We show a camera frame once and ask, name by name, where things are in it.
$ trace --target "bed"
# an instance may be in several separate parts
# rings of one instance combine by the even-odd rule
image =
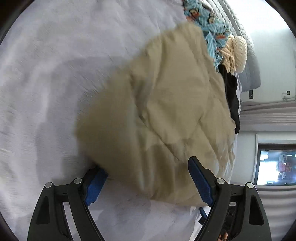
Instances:
[[[16,20],[0,45],[0,211],[19,240],[44,184],[69,183],[93,165],[73,135],[91,91],[183,21],[177,0],[36,0]],[[90,212],[106,240],[194,240],[199,229],[197,208],[147,200],[111,179]]]

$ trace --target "white wall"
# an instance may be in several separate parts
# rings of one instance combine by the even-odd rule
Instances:
[[[237,154],[230,183],[245,185],[251,182],[255,165],[256,136],[252,131],[241,131],[237,136]]]
[[[244,185],[252,182],[255,157],[256,133],[259,143],[295,143],[296,131],[241,131],[237,138],[237,154],[231,183]]]
[[[281,94],[296,88],[296,39],[282,17],[264,0],[227,0],[254,42],[261,86],[241,99],[256,102],[282,101]]]

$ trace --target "beige blanket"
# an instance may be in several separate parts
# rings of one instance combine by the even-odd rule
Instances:
[[[76,134],[93,160],[138,193],[203,206],[188,159],[196,156],[229,181],[234,128],[202,30],[185,23],[114,74],[80,116]]]

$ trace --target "window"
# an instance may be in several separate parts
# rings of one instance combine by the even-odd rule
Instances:
[[[258,144],[254,183],[296,185],[296,145]]]

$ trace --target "cartoon print fabric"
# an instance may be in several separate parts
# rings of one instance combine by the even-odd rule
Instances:
[[[203,30],[207,43],[207,51],[214,59],[214,66],[222,60],[219,49],[226,45],[230,35],[230,27],[227,23],[218,19],[214,13],[200,0],[183,0],[184,14],[189,22],[193,22]]]

